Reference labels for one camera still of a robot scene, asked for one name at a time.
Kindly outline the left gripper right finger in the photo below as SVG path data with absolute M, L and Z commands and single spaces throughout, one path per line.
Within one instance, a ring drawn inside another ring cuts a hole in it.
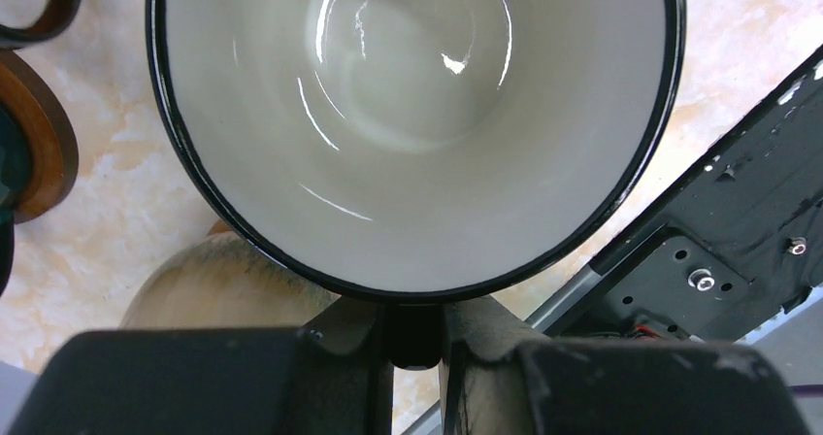
M 759 352 L 727 343 L 552 339 L 491 297 L 445 305 L 447 434 L 805 434 Z

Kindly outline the orange mug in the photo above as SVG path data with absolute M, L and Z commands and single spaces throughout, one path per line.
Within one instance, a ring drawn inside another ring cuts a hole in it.
M 19 50 L 53 39 L 74 20 L 82 0 L 47 0 L 38 18 L 26 27 L 1 25 L 1 49 Z

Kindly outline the beige mug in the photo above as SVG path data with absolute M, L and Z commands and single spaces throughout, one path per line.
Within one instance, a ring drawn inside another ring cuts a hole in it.
M 131 301 L 126 329 L 302 326 L 339 295 L 279 266 L 233 232 L 159 266 Z

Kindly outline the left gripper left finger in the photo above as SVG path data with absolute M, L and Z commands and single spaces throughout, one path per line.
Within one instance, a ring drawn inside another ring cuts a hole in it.
M 49 361 L 14 434 L 387 434 L 382 306 L 300 327 L 98 330 Z

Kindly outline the dark green mug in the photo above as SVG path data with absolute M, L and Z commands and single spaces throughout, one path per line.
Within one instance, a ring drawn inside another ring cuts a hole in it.
M 12 273 L 15 209 L 33 171 L 28 141 L 16 120 L 1 106 L 1 293 Z

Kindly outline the white ribbed dark-rimmed mug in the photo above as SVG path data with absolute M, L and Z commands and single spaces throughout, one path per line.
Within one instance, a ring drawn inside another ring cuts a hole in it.
M 189 178 L 287 270 L 434 310 L 531 279 L 625 202 L 669 120 L 686 0 L 146 0 L 158 111 Z

